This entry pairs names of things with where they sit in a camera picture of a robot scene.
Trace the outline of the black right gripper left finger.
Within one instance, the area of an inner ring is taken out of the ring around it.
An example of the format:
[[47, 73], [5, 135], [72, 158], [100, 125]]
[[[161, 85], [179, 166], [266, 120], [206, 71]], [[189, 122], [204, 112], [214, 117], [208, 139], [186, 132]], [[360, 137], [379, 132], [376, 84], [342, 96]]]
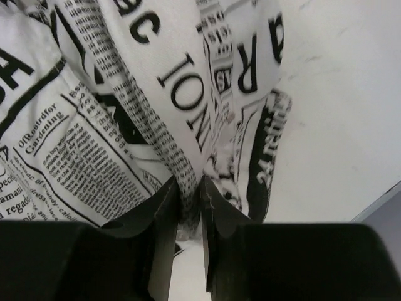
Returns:
[[2, 300], [166, 300], [179, 189], [169, 179], [101, 228], [1, 221]]

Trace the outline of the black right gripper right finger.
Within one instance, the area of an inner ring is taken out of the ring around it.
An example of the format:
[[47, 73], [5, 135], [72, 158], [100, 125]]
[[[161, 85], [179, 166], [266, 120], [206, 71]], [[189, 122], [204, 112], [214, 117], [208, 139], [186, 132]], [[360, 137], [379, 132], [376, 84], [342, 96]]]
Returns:
[[399, 300], [400, 276], [361, 223], [259, 224], [200, 184], [206, 290], [213, 300]]

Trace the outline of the newspaper print trousers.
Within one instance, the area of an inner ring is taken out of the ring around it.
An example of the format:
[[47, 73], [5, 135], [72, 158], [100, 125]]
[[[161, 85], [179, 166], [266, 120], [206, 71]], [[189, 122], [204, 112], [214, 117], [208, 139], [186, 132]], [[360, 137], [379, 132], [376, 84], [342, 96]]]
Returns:
[[209, 176], [263, 222], [283, 46], [277, 1], [2, 1], [1, 218], [103, 226], [174, 178], [193, 233]]

